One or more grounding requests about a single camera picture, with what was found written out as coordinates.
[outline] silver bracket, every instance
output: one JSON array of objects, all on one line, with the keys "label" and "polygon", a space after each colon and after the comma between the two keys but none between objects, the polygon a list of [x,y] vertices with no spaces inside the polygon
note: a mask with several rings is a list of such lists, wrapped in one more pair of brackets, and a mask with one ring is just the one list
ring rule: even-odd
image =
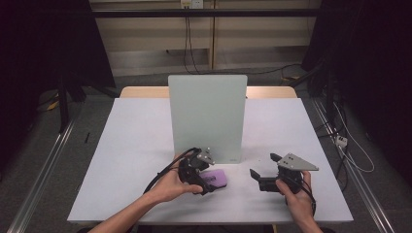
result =
[{"label": "silver bracket", "polygon": [[319,171],[319,167],[292,153],[288,153],[285,157],[279,160],[278,166],[292,171]]},{"label": "silver bracket", "polygon": [[210,165],[215,165],[215,161],[210,156],[210,148],[206,149],[204,153],[202,152],[198,154],[197,158],[203,162],[209,163]]}]

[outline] human hand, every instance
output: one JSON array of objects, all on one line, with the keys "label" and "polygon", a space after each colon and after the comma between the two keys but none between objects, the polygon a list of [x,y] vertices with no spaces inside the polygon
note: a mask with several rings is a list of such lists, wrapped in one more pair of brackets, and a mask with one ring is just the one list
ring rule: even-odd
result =
[{"label": "human hand", "polygon": [[168,202],[187,192],[199,193],[203,191],[203,188],[199,185],[182,183],[180,181],[178,174],[179,163],[180,161],[177,161],[170,171],[161,177],[148,192],[149,195],[155,198],[156,202]]},{"label": "human hand", "polygon": [[[311,190],[311,174],[307,171],[302,171],[302,174],[303,186],[307,190]],[[309,195],[303,190],[293,194],[288,185],[281,179],[276,180],[276,185],[279,187],[280,193],[285,195],[293,221],[300,229],[303,232],[318,232],[319,227],[313,219],[312,199]]]}]

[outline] wire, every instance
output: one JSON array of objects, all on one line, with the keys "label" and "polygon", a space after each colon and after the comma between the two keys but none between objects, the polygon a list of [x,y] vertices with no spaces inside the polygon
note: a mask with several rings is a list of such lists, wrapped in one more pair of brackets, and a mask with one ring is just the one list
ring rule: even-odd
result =
[{"label": "wire", "polygon": [[54,98],[56,98],[57,95],[58,95],[58,91],[57,91],[55,94],[53,94],[50,98],[48,98],[47,100],[45,100],[45,101],[43,101],[42,103],[38,104],[37,106],[39,107],[39,106],[42,106],[42,105],[44,105],[44,104],[49,103],[51,100],[53,100]]},{"label": "wire", "polygon": [[154,179],[149,183],[149,185],[146,187],[145,191],[143,193],[146,193],[148,191],[150,191],[152,189],[152,187],[155,185],[155,183],[157,183],[157,181],[163,177],[166,173],[168,173],[170,170],[174,169],[171,168],[173,166],[173,164],[175,164],[177,161],[179,161],[180,159],[182,159],[183,157],[185,157],[189,152],[191,151],[197,151],[199,149],[197,148],[192,148],[189,150],[186,150],[185,152],[183,152],[181,155],[179,155],[177,158],[175,158],[169,165],[167,165],[163,170],[161,170],[161,172],[157,173],[157,176],[154,177]]},{"label": "wire", "polygon": [[[188,50],[188,41],[189,41],[189,52],[190,52],[190,56],[191,56],[191,61],[193,62],[194,70],[196,71],[196,73],[193,73],[192,71],[190,71],[189,68],[188,68],[188,65],[186,63],[186,56],[187,56],[187,50]],[[188,17],[186,17],[186,40],[185,40],[185,52],[184,52],[184,65],[185,65],[186,71],[191,75],[211,75],[211,74],[264,75],[264,74],[270,74],[270,73],[274,73],[274,72],[277,72],[277,71],[281,71],[282,72],[282,77],[283,77],[284,69],[286,69],[288,67],[292,67],[292,66],[300,66],[301,64],[293,63],[293,64],[285,65],[281,68],[277,68],[277,69],[273,69],[273,70],[269,70],[269,71],[252,72],[252,73],[236,72],[236,71],[211,71],[211,72],[200,73],[200,71],[197,69],[196,63],[194,62],[193,49],[192,49],[192,45],[191,45],[190,19]]]},{"label": "wire", "polygon": [[335,103],[333,103],[333,105],[334,105],[334,107],[336,108],[337,113],[339,114],[340,118],[342,119],[342,123],[343,123],[343,126],[344,126],[345,129],[346,129],[346,132],[347,132],[348,135],[351,137],[351,139],[355,142],[355,144],[363,151],[364,155],[366,155],[367,159],[370,161],[370,164],[372,165],[372,168],[371,168],[370,170],[362,169],[361,167],[359,167],[359,166],[355,163],[355,161],[354,161],[352,158],[349,157],[349,156],[352,157],[352,155],[351,155],[348,151],[345,152],[345,151],[343,151],[343,149],[342,149],[340,146],[338,146],[338,147],[342,150],[343,155],[348,159],[348,161],[349,161],[352,165],[354,165],[358,170],[363,171],[363,172],[365,172],[365,173],[371,173],[371,172],[373,172],[373,171],[375,170],[375,164],[373,163],[373,161],[372,161],[372,159],[370,158],[369,154],[367,154],[367,152],[363,149],[363,147],[361,147],[361,145],[357,142],[357,140],[355,140],[355,138],[352,136],[351,132],[349,132],[349,129],[348,129],[348,127],[346,126],[345,120],[344,120],[342,114],[340,113],[339,108],[337,107],[337,105],[336,105]]}]

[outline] white table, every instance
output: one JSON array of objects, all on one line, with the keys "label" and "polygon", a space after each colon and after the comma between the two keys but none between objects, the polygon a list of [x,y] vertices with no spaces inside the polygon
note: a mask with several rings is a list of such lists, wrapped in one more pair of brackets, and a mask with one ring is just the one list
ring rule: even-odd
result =
[{"label": "white table", "polygon": [[[250,177],[250,168],[276,176],[270,152],[292,152],[320,167],[312,172],[316,221],[353,220],[300,99],[248,99],[242,152],[240,164],[208,169],[224,169],[226,188],[160,204],[140,224],[291,222],[284,197],[259,191]],[[68,220],[102,221],[116,213],[143,193],[173,155],[169,100],[117,99]]]}]

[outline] forearm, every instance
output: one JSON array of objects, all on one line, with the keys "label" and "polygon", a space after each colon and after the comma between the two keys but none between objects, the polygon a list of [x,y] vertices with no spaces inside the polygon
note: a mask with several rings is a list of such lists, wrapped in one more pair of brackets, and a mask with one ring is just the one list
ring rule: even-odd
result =
[{"label": "forearm", "polygon": [[117,214],[101,222],[90,232],[126,232],[127,229],[157,203],[159,203],[159,201],[150,193],[147,193]]}]

